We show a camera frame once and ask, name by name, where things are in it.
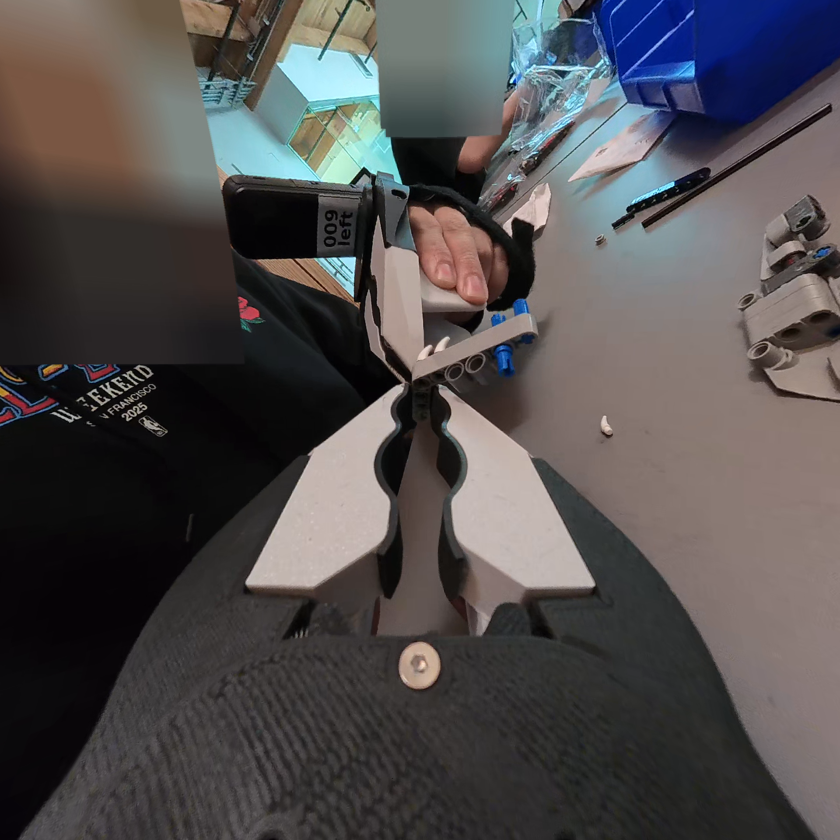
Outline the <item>grey brick assembly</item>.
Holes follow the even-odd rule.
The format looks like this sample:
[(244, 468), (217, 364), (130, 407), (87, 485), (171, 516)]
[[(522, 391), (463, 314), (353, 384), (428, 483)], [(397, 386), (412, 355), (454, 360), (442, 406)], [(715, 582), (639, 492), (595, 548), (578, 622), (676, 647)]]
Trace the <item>grey brick assembly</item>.
[(738, 301), (751, 365), (779, 392), (839, 402), (839, 249), (805, 194), (763, 234), (759, 286)]

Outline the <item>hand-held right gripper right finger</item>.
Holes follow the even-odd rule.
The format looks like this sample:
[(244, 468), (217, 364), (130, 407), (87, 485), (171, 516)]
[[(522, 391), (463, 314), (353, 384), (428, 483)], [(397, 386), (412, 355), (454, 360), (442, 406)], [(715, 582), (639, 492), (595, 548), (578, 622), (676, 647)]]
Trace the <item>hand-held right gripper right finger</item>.
[(469, 635), (503, 604), (591, 595), (595, 580), (529, 452), (441, 385), (429, 423), (448, 487), (438, 573), (447, 598), (464, 602)]

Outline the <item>black red brick parts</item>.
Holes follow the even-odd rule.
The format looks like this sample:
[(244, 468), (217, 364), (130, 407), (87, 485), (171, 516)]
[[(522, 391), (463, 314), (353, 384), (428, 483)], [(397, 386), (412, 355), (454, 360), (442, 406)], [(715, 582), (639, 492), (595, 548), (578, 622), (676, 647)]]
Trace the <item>black red brick parts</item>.
[(574, 127), (574, 119), (565, 119), (547, 132), (541, 132), (519, 150), (511, 146), (498, 155), (490, 166), (478, 206), (493, 213), (509, 203), (519, 186), (564, 140)]

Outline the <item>blue plastic bin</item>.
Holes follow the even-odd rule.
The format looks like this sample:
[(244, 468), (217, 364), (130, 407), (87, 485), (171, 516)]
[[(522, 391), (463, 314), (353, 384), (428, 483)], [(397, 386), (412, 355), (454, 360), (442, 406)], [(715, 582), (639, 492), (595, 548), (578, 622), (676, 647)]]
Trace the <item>blue plastic bin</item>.
[(628, 102), (745, 124), (839, 57), (838, 1), (606, 1)]

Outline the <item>person's left hand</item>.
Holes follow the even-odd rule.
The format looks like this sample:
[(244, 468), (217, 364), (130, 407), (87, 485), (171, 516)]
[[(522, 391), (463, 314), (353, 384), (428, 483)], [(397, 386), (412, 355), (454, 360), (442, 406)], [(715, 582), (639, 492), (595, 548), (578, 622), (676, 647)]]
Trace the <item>person's left hand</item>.
[(499, 298), (509, 277), (503, 247), (456, 207), (409, 203), (407, 209), (420, 267), (436, 287), (473, 305)]

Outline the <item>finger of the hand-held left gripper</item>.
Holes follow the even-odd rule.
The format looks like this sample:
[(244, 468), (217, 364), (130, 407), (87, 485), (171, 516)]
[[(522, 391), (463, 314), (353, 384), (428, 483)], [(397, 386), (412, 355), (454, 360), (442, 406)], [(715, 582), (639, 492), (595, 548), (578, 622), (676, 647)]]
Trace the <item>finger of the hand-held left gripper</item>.
[(360, 305), (360, 311), (364, 316), (364, 326), (371, 352), (376, 356), (394, 376), (402, 383), (410, 383), (410, 370), (396, 355), (382, 338), (380, 327), (375, 321), (379, 311), (375, 305), (375, 294), (373, 290), (367, 290)]
[(395, 246), (383, 251), (380, 279), (381, 341), (388, 358), (405, 382), (413, 380), (413, 367), (425, 349), (424, 316), (417, 255)]

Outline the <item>long black axle rod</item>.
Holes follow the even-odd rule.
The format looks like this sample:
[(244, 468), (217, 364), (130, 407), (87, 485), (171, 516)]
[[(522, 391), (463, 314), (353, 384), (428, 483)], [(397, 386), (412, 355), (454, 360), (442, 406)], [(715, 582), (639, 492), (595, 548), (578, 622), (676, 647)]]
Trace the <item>long black axle rod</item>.
[(681, 207), (684, 207), (694, 198), (709, 191), (713, 186), (722, 183), (729, 177), (735, 175), (737, 172), (740, 172), (741, 170), (749, 166), (751, 163), (756, 162), (769, 152), (779, 148), (783, 144), (792, 140), (798, 134), (804, 132), (814, 124), (828, 117), (833, 113), (833, 110), (834, 107), (831, 102), (828, 102), (825, 105), (821, 106), (818, 110), (815, 110), (814, 112), (807, 115), (797, 123), (790, 126), (788, 129), (785, 129), (781, 133), (777, 134), (771, 140), (763, 143), (756, 149), (744, 155), (741, 159), (727, 165), (719, 172), (710, 175), (704, 182), (702, 182), (698, 186), (689, 189), (687, 192), (681, 193), (673, 201), (664, 205), (661, 209), (657, 210), (655, 213), (652, 213), (650, 216), (646, 217), (645, 220), (642, 222), (642, 228), (647, 230), (652, 226), (657, 225), (659, 222), (663, 221), (668, 215), (671, 215), (673, 212), (679, 210)]

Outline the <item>crumpled white paper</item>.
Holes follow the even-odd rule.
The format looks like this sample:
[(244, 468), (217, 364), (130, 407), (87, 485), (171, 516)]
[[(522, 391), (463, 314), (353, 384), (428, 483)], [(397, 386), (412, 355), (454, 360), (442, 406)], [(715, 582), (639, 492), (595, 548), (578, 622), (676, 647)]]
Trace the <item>crumpled white paper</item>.
[(512, 223), (516, 220), (528, 224), (535, 236), (543, 231), (550, 215), (551, 190), (550, 184), (544, 182), (537, 185), (522, 204), (502, 225), (507, 234), (512, 235)]

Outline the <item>black holed brick beam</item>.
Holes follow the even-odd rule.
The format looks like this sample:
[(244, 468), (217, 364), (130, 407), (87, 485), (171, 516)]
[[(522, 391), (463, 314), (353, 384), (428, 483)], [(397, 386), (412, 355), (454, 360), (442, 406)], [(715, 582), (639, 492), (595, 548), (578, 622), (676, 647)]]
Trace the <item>black holed brick beam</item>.
[(612, 229), (617, 230), (618, 228), (624, 226), (637, 214), (646, 209), (655, 207), (656, 205), (665, 203), (677, 196), (681, 196), (696, 189), (710, 177), (711, 169), (709, 167), (702, 167), (687, 175), (683, 175), (672, 182), (663, 184), (650, 192), (635, 197), (633, 201), (626, 206), (625, 214), (612, 223)]

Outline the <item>grey bent brick beam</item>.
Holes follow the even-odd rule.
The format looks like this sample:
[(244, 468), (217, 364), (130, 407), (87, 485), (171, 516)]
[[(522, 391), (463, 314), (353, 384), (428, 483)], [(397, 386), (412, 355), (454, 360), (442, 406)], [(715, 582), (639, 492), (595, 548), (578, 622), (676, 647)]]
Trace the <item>grey bent brick beam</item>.
[(430, 417), (438, 388), (463, 395), (488, 384), (492, 374), (515, 375), (515, 351), (538, 336), (526, 298), (515, 300), (509, 310), (491, 313), (488, 324), (474, 332), (442, 317), (427, 318), (424, 345), (412, 369), (414, 421)]

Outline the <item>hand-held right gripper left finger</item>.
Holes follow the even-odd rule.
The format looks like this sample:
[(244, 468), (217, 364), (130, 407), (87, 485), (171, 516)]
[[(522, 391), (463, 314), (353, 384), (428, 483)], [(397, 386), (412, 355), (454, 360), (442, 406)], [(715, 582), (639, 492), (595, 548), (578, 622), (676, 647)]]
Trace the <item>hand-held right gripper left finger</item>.
[(414, 426), (410, 387), (397, 385), (313, 449), (247, 590), (314, 601), (393, 597), (403, 570), (397, 494)]

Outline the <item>clear plastic bags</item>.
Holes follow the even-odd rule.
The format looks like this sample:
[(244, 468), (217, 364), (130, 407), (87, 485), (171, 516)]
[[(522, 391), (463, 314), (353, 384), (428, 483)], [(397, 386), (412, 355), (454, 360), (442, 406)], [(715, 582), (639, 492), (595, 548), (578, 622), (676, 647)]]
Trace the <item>clear plastic bags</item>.
[(534, 154), (598, 100), (614, 66), (594, 17), (520, 25), (512, 32), (512, 49), (519, 100), (510, 146), (515, 153)]

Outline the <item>white paper leaflet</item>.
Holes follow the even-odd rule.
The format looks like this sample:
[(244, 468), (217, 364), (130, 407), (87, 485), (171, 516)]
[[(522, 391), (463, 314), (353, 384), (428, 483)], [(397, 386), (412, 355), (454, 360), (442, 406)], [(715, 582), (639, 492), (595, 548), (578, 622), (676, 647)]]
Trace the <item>white paper leaflet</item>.
[(642, 161), (669, 129), (677, 113), (649, 112), (636, 119), (616, 137), (599, 146), (569, 182), (609, 175)]

